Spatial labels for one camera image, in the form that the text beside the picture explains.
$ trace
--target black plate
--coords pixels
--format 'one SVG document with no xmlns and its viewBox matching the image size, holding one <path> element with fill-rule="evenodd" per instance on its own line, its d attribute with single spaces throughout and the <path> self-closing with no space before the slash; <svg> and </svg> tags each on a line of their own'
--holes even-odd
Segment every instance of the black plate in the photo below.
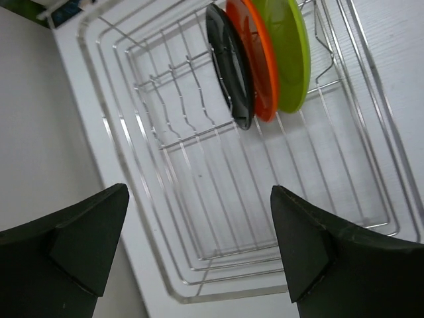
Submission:
<svg viewBox="0 0 424 318">
<path fill-rule="evenodd" d="M 254 116 L 254 84 L 243 43 L 230 18 L 213 3 L 206 8 L 206 31 L 225 101 L 229 109 L 233 104 L 231 115 L 241 129 L 247 130 Z"/>
</svg>

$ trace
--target drying rack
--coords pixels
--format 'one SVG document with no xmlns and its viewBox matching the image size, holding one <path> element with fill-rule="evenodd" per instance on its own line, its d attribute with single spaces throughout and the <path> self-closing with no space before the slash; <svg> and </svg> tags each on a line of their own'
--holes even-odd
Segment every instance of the drying rack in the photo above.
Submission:
<svg viewBox="0 0 424 318">
<path fill-rule="evenodd" d="M 170 295 L 195 303 L 287 291 L 274 184 L 421 240 L 423 205 L 352 0 L 299 4 L 312 60 L 305 105 L 272 123 L 255 117 L 249 131 L 231 119 L 213 70 L 207 3 L 125 1 L 88 14 L 78 42 Z"/>
</svg>

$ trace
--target metal wire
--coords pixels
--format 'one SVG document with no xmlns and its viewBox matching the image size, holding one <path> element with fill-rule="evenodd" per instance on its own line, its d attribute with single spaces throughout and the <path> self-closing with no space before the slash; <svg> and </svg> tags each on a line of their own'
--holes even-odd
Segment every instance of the metal wire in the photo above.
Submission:
<svg viewBox="0 0 424 318">
<path fill-rule="evenodd" d="M 358 32 L 363 34 L 353 2 L 351 0 L 347 1 L 349 9 L 352 11 L 352 16 L 355 19 Z M 258 176 L 258 170 L 255 166 L 254 160 L 252 160 L 254 158 L 249 155 L 249 152 L 251 152 L 252 149 L 249 148 L 250 144 L 246 143 L 246 134 L 239 130 L 237 124 L 230 119 L 229 114 L 227 114 L 226 121 L 222 121 L 222 118 L 218 121 L 209 113 L 211 109 L 210 107 L 214 105 L 211 105 L 210 100 L 208 100 L 205 96 L 205 88 L 201 83 L 203 73 L 199 71 L 199 68 L 212 69 L 212 64 L 215 59 L 214 52 L 211 50 L 209 43 L 207 42 L 205 31 L 202 27 L 205 5 L 200 6 L 194 11 L 181 15 L 178 19 L 173 19 L 172 22 L 160 29 L 156 29 L 147 36 L 143 34 L 142 40 L 138 40 L 138 34 L 140 32 L 142 33 L 144 29 L 155 20 L 160 19 L 166 14 L 176 10 L 183 4 L 183 0 L 170 5 L 166 10 L 154 15 L 146 22 L 135 25 L 135 27 L 130 31 L 124 32 L 121 30 L 121 24 L 131 19 L 137 13 L 143 12 L 145 8 L 154 2 L 155 1 L 150 1 L 143 4 L 138 9 L 127 14 L 115 23 L 110 23 L 107 19 L 101 16 L 102 12 L 105 12 L 104 10 L 100 10 L 97 16 L 93 16 L 107 25 L 107 28 L 102 30 L 97 38 L 97 52 L 100 56 L 101 68 L 105 74 L 107 84 L 111 89 L 114 103 L 114 106 L 110 106 L 106 102 L 102 103 L 102 107 L 104 107 L 105 111 L 105 124 L 110 131 L 110 136 L 113 139 L 115 146 L 117 147 L 117 152 L 119 154 L 124 153 L 120 141 L 116 137 L 117 128 L 114 125 L 109 127 L 111 114 L 108 107 L 116 107 L 120 116 L 120 123 L 125 132 L 127 143 L 131 148 L 132 156 L 135 159 L 138 171 L 136 173 L 131 173 L 126 166 L 125 161 L 121 161 L 121 164 L 126 167 L 124 171 L 126 173 L 126 177 L 130 180 L 131 187 L 134 188 L 132 190 L 134 191 L 140 213 L 143 213 L 141 205 L 149 205 L 152 210 L 152 215 L 154 216 L 154 222 L 158 226 L 158 230 L 160 232 L 159 237 L 151 233 L 151 230 L 148 229 L 148 224 L 144 225 L 145 228 L 147 227 L 148 229 L 147 232 L 149 240 L 156 251 L 155 256 L 157 257 L 167 288 L 172 290 L 172 280 L 168 275 L 169 269 L 167 269 L 167 266 L 164 265 L 165 261 L 162 255 L 164 255 L 165 258 L 170 259 L 172 264 L 171 271 L 176 273 L 176 277 L 179 281 L 186 286 L 197 286 L 195 293 L 190 296 L 183 297 L 185 299 L 184 302 L 222 299 L 224 296 L 212 295 L 212 297 L 203 297 L 201 292 L 203 291 L 205 284 L 228 281 L 236 282 L 236 280 L 243 278 L 249 279 L 257 276 L 272 276 L 283 272 L 280 265 L 281 259 L 279 252 L 276 248 L 278 245 L 272 222 L 270 220 L 269 207 L 265 204 L 265 198 L 261 194 L 260 184 L 263 182 L 263 179 Z M 343 169 L 339 171 L 339 174 L 343 174 L 347 179 L 346 184 L 349 188 L 349 192 L 352 194 L 352 204 L 356 206 L 356 212 L 360 217 L 358 222 L 362 226 L 368 228 L 383 229 L 387 227 L 394 229 L 394 231 L 390 231 L 386 234 L 396 235 L 399 233 L 401 225 L 394 211 L 392 199 L 389 195 L 388 187 L 380 169 L 376 151 L 374 150 L 371 142 L 370 135 L 365 124 L 364 115 L 362 114 L 361 106 L 358 102 L 358 98 L 356 97 L 354 84 L 349 76 L 348 68 L 344 60 L 343 52 L 333 26 L 331 15 L 329 14 L 327 4 L 325 0 L 305 0 L 299 5 L 299 7 L 301 10 L 305 10 L 305 8 L 309 7 L 309 4 L 311 4 L 312 7 L 310 8 L 313 10 L 314 32 L 314 38 L 311 38 L 310 41 L 315 40 L 321 49 L 326 52 L 329 58 L 329 65 L 325 66 L 322 70 L 319 70 L 318 74 L 314 78 L 315 87 L 308 91 L 308 96 L 315 94 L 319 97 L 319 103 L 322 106 L 322 111 L 327 119 L 327 125 L 330 128 L 331 138 L 334 142 L 336 150 L 335 153 L 337 154 L 335 158 L 339 160 L 343 167 Z M 393 145 L 388 136 L 388 128 L 381 116 L 381 110 L 375 97 L 375 93 L 373 92 L 370 78 L 365 70 L 364 61 L 360 57 L 358 44 L 353 36 L 352 28 L 346 17 L 346 11 L 341 4 L 341 0 L 337 0 L 337 5 L 341 12 L 353 50 L 358 58 L 358 65 L 360 66 L 362 75 L 364 76 L 366 87 L 368 88 L 371 100 L 378 114 L 380 125 L 386 138 L 385 141 L 387 147 L 390 151 L 394 166 L 396 167 L 399 184 L 403 190 L 403 196 L 410 211 L 409 215 L 414 231 L 416 232 L 416 238 L 417 240 L 420 240 L 421 237 L 417 221 L 413 214 L 413 209 L 416 207 L 419 211 L 421 211 L 422 202 L 417 201 L 416 196 L 412 201 L 409 198 L 408 191 L 406 190 L 406 187 L 409 186 L 415 195 L 415 183 L 412 182 L 413 176 L 410 175 L 411 173 L 408 174 L 408 172 L 410 172 L 408 170 L 409 166 L 403 159 L 403 157 L 406 158 L 404 150 L 398 144 L 400 139 L 396 140 L 396 145 Z M 92 22 L 95 19 L 93 17 L 90 17 L 90 19 L 92 19 L 91 21 L 87 18 L 86 21 L 82 22 L 84 27 L 88 25 L 88 22 Z M 193 54 L 189 48 L 189 39 L 186 36 L 186 24 L 189 24 L 188 21 L 190 21 L 191 25 L 194 23 L 194 25 L 198 27 L 199 34 L 205 45 L 204 50 L 197 54 Z M 120 35 L 112 46 L 113 54 L 115 57 L 115 63 L 119 67 L 119 75 L 126 87 L 126 94 L 131 99 L 132 112 L 136 117 L 138 128 L 140 130 L 139 132 L 130 131 L 127 127 L 126 119 L 123 115 L 123 107 L 127 106 L 121 105 L 121 102 L 119 101 L 119 92 L 115 88 L 113 82 L 113 76 L 116 74 L 113 73 L 109 66 L 111 61 L 107 60 L 103 53 L 104 48 L 102 47 L 102 39 L 112 30 Z M 170 48 L 168 41 L 173 37 L 179 37 L 182 40 L 183 50 L 178 50 L 176 52 Z M 363 36 L 361 39 L 366 44 L 365 37 Z M 83 50 L 83 53 L 85 53 L 84 57 L 87 65 L 92 65 L 90 64 L 91 58 L 89 54 L 87 54 L 86 43 L 84 42 L 83 36 L 79 37 L 79 40 L 81 49 Z M 130 42 L 129 46 L 120 50 L 120 46 L 122 46 L 125 41 Z M 161 48 L 162 52 L 166 53 L 165 57 L 167 59 L 168 67 L 165 70 L 160 70 L 160 63 L 157 63 L 155 60 L 155 54 L 152 52 L 153 48 L 157 46 Z M 121 59 L 122 52 L 125 54 L 124 60 Z M 144 60 L 144 63 L 150 64 L 152 69 L 151 74 L 146 73 L 146 68 L 140 67 L 140 64 L 138 63 L 138 60 L 141 59 L 140 53 L 142 56 L 144 55 L 147 57 L 147 59 Z M 129 67 L 129 73 L 126 72 L 126 67 Z M 96 79 L 96 69 L 94 67 L 89 67 L 89 71 L 91 72 L 93 82 L 98 82 L 99 80 Z M 333 76 L 330 81 L 322 83 L 322 81 L 327 78 L 327 75 L 331 72 L 334 72 L 335 76 Z M 189 111 L 189 105 L 187 104 L 187 100 L 185 99 L 185 95 L 182 91 L 184 76 L 190 77 L 194 81 L 192 90 L 196 91 L 199 97 L 199 105 L 196 106 L 201 109 L 203 119 L 208 122 L 208 127 L 206 128 L 204 128 L 204 124 L 201 124 L 201 121 L 198 121 L 198 118 Z M 221 84 L 223 84 L 220 74 L 218 78 L 218 80 L 221 80 Z M 382 93 L 382 89 L 380 89 L 379 86 L 381 81 L 379 78 L 376 78 L 375 80 L 379 87 L 379 94 L 382 95 L 382 99 L 385 100 L 383 98 L 384 94 Z M 105 98 L 101 92 L 100 85 L 95 83 L 95 87 L 99 100 L 104 100 Z M 164 92 L 169 93 L 169 87 L 173 87 L 172 94 L 175 95 L 176 101 L 178 102 L 169 104 L 169 102 L 166 101 L 166 95 Z M 348 105 L 352 114 L 352 120 L 355 123 L 355 129 L 358 135 L 357 137 L 360 140 L 365 158 L 369 163 L 372 182 L 374 182 L 376 191 L 378 192 L 378 198 L 382 205 L 382 212 L 386 219 L 383 222 L 378 221 L 377 223 L 371 223 L 364 214 L 361 199 L 352 178 L 352 172 L 349 168 L 345 151 L 343 150 L 341 138 L 336 132 L 334 120 L 326 100 L 326 91 L 332 88 L 341 89 L 344 101 Z M 154 108 L 154 105 L 147 100 L 147 97 L 152 95 L 156 96 L 157 100 L 159 100 L 158 105 L 160 106 L 163 114 L 161 120 L 164 121 L 166 126 L 166 133 L 170 133 L 172 137 L 163 138 L 164 129 L 158 124 L 158 121 L 155 120 L 154 116 L 152 116 L 152 113 L 157 111 L 157 109 Z M 229 100 L 231 105 L 231 99 L 228 94 L 225 98 Z M 177 113 L 181 114 L 180 116 L 185 125 L 183 128 L 180 124 L 174 122 L 175 118 L 171 118 L 170 112 L 174 115 Z M 333 213 L 338 213 L 339 211 L 337 210 L 331 191 L 331 181 L 328 180 L 328 176 L 323 169 L 323 161 L 320 159 L 319 149 L 314 141 L 314 136 L 311 130 L 313 127 L 306 119 L 303 111 L 300 111 L 297 116 L 301 122 L 303 131 L 307 136 L 305 139 L 307 142 L 305 144 L 310 146 L 310 149 L 312 150 L 311 158 L 313 158 L 314 163 L 318 167 L 318 172 L 321 176 L 320 179 L 323 183 L 326 196 L 329 199 L 329 209 L 331 209 Z M 254 123 L 254 129 L 251 130 L 256 133 L 256 136 L 253 138 L 257 137 L 260 141 L 258 145 L 263 150 L 261 154 L 256 154 L 256 156 L 260 156 L 261 160 L 266 162 L 266 165 L 268 165 L 270 169 L 270 175 L 272 176 L 270 179 L 273 184 L 277 184 L 281 182 L 281 180 L 284 180 L 284 176 L 280 175 L 280 171 L 278 169 L 278 158 L 273 155 L 274 148 L 268 144 L 270 137 L 266 132 L 265 124 L 260 123 L 257 118 L 254 119 Z M 277 113 L 275 123 L 280 130 L 281 143 L 285 144 L 288 150 L 287 156 L 293 166 L 301 194 L 305 199 L 308 199 L 313 193 L 307 190 L 306 185 L 308 180 L 305 180 L 302 176 L 302 167 L 299 166 L 299 163 L 296 160 L 297 152 L 295 146 L 290 141 L 290 130 L 285 127 L 284 116 Z M 398 132 L 396 129 L 393 129 L 392 122 L 390 122 L 390 127 L 391 132 L 396 139 Z M 187 129 L 190 132 L 189 136 L 184 136 L 184 134 L 187 134 Z M 153 140 L 150 139 L 147 132 L 151 133 Z M 150 188 L 150 181 L 144 177 L 145 169 L 148 169 L 148 167 L 143 166 L 140 158 L 138 157 L 138 153 L 136 151 L 137 145 L 134 144 L 132 137 L 136 133 L 141 133 L 142 139 L 147 147 L 148 157 L 153 164 L 156 181 L 160 185 L 162 197 L 169 212 L 169 214 L 167 213 L 167 215 L 170 216 L 168 222 L 171 222 L 172 228 L 175 231 L 176 241 L 173 241 L 169 237 L 169 233 L 167 233 L 166 230 L 169 225 L 164 224 L 166 220 L 164 220 L 164 216 L 159 213 L 158 202 L 151 194 L 152 190 Z M 211 151 L 210 144 L 213 145 L 214 154 L 219 156 L 221 158 L 220 160 L 225 163 L 224 168 L 219 166 L 218 163 L 208 155 L 207 149 Z M 399 153 L 401 156 L 400 163 L 396 159 L 396 153 Z M 181 162 L 176 160 L 177 155 L 182 155 L 184 158 L 183 166 L 181 166 Z M 239 164 L 244 166 L 246 176 L 248 176 L 250 180 L 248 181 L 248 184 L 252 187 L 252 190 L 249 190 L 248 192 L 245 190 L 246 184 L 238 181 L 238 167 L 234 164 L 234 158 L 242 159 L 242 162 L 239 162 Z M 197 171 L 199 169 L 197 166 L 200 164 L 204 164 L 206 171 L 206 176 L 202 181 L 197 179 Z M 407 171 L 407 180 L 404 180 L 400 172 L 401 167 Z M 235 195 L 229 196 L 230 193 L 226 193 L 226 191 L 221 189 L 223 181 L 219 177 L 218 170 L 221 170 L 221 172 L 224 170 L 228 173 L 229 182 L 227 182 L 227 185 L 233 189 L 233 193 Z M 148 203 L 142 202 L 140 194 L 135 189 L 134 177 L 137 174 L 140 177 L 143 189 L 147 195 Z M 205 179 L 208 179 L 211 187 L 207 191 L 202 191 L 206 184 L 206 181 L 204 181 Z M 193 197 L 193 194 L 188 190 L 190 187 L 193 187 L 195 197 Z M 214 204 L 211 204 L 208 201 L 208 197 L 211 195 L 217 199 Z M 260 207 L 260 211 L 256 211 L 254 207 L 249 206 L 246 203 L 246 197 L 249 201 L 252 201 L 252 198 L 255 198 L 255 201 Z M 202 232 L 205 231 L 205 228 L 200 227 L 196 223 L 196 219 L 193 218 L 194 216 L 204 217 L 208 233 Z M 214 219 L 216 219 L 217 216 L 219 216 L 220 220 L 224 220 L 224 222 L 214 222 Z M 143 214 L 143 217 L 144 220 L 149 223 L 146 215 Z M 226 239 L 223 238 L 223 231 L 226 231 L 227 233 L 225 235 Z M 212 242 L 208 242 L 207 246 L 204 246 L 205 243 L 202 241 L 202 237 L 204 237 L 205 234 L 208 234 L 208 236 L 210 235 L 212 238 Z M 161 251 L 158 250 L 156 243 L 156 240 L 158 239 L 160 239 L 160 242 L 164 245 L 164 248 L 161 248 Z M 182 252 L 182 256 L 179 256 L 178 252 L 175 251 L 176 245 L 178 246 L 178 250 Z M 193 277 L 198 276 L 189 275 L 186 269 L 194 273 L 200 272 L 200 279 L 192 279 Z M 251 293 L 237 294 L 231 292 L 231 287 L 227 287 L 227 289 L 228 291 L 225 291 L 223 295 L 228 295 L 228 298 L 258 295 L 259 292 L 252 291 Z M 286 288 L 275 289 L 274 286 L 271 286 L 269 287 L 269 290 L 266 290 L 267 289 L 264 288 L 263 292 L 269 293 L 275 292 L 276 290 L 286 291 Z"/>
</svg>

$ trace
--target wire dish rack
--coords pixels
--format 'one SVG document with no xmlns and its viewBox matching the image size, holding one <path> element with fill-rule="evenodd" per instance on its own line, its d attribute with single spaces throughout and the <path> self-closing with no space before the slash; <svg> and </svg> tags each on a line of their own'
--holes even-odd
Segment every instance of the wire dish rack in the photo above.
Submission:
<svg viewBox="0 0 424 318">
<path fill-rule="evenodd" d="M 78 32 L 169 294 L 194 303 L 287 291 L 275 184 L 420 241 L 422 202 L 353 1 L 299 3 L 312 60 L 306 102 L 271 123 L 255 117 L 249 131 L 232 120 L 213 69 L 207 4 L 111 0 Z"/>
</svg>

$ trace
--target plate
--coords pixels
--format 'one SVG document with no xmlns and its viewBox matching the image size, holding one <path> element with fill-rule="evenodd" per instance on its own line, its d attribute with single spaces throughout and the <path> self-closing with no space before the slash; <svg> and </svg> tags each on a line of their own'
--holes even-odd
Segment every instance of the plate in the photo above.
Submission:
<svg viewBox="0 0 424 318">
<path fill-rule="evenodd" d="M 206 8 L 207 39 L 213 67 L 237 125 L 250 128 L 254 116 L 254 82 L 246 51 L 227 14 L 211 3 Z"/>
<path fill-rule="evenodd" d="M 311 53 L 305 22 L 295 0 L 253 0 L 270 33 L 280 75 L 278 108 L 294 113 L 305 101 Z"/>
<path fill-rule="evenodd" d="M 246 49 L 256 92 L 255 113 L 271 121 L 278 108 L 280 84 L 277 60 L 268 30 L 251 0 L 227 0 L 226 12 Z"/>
</svg>

